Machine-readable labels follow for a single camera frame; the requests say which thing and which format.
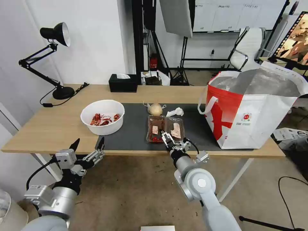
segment black lamp shade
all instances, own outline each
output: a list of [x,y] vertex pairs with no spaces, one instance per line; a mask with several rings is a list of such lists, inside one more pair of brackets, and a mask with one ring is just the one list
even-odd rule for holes
[[57,24],[52,28],[41,28],[40,34],[45,39],[55,39],[64,46],[69,47],[71,45],[71,39],[68,32],[68,28],[65,22]]

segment bag handle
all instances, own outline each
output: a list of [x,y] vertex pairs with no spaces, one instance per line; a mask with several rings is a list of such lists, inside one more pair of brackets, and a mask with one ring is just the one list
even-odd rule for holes
[[201,101],[203,99],[203,95],[205,93],[205,89],[203,90],[203,92],[201,93],[201,96],[199,98],[199,102],[198,102],[198,111],[201,115],[205,115],[207,113],[209,113],[212,110],[212,107],[214,106],[215,102],[218,102],[218,98],[216,98],[215,96],[212,96],[212,98],[210,99],[209,103],[206,105],[204,112],[202,112],[200,110],[200,106],[201,106]]

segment red and white bag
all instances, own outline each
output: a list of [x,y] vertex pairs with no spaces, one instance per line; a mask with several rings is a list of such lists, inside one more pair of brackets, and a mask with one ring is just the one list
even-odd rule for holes
[[308,83],[298,73],[263,62],[245,72],[224,71],[208,85],[205,115],[222,149],[259,149],[296,99],[308,94]]

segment table leg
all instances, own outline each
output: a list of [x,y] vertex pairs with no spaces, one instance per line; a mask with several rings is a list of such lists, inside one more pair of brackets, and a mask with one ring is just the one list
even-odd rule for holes
[[217,199],[219,202],[222,202],[223,199],[227,196],[233,186],[236,184],[238,179],[243,175],[245,170],[249,167],[253,158],[241,158],[239,163],[237,164],[236,169],[233,171],[229,179],[225,182],[223,187],[217,194]]
[[[47,164],[48,161],[51,160],[51,156],[49,154],[31,153],[31,155],[34,156],[35,159],[39,160],[41,165]],[[56,181],[60,181],[62,179],[62,171],[56,163],[48,165],[46,169]]]

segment concrete floor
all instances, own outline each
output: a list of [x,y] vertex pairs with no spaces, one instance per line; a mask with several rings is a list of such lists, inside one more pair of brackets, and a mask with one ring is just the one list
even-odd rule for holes
[[[209,72],[186,72],[193,85],[205,85]],[[308,112],[296,109],[283,125],[308,129],[298,122]],[[216,192],[236,167],[238,159],[212,158],[204,168],[216,180]],[[83,179],[75,206],[71,231],[138,231],[140,226],[175,225],[177,231],[206,230],[198,201],[189,203],[173,176],[170,157],[105,157]],[[287,210],[278,191],[278,179],[292,176],[303,180],[287,158],[255,159],[222,202],[236,218],[251,219],[291,228]],[[281,190],[295,227],[308,229],[308,187],[283,179]],[[273,230],[240,222],[242,230]]]

